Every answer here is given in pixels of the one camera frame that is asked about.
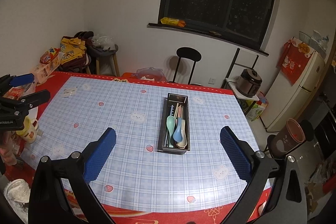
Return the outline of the person's left hand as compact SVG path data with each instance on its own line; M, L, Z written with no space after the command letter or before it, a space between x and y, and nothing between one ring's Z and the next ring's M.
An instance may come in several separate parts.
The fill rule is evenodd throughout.
M8 165L16 165L17 158L13 152L13 137L16 132L1 132L1 158L3 162Z

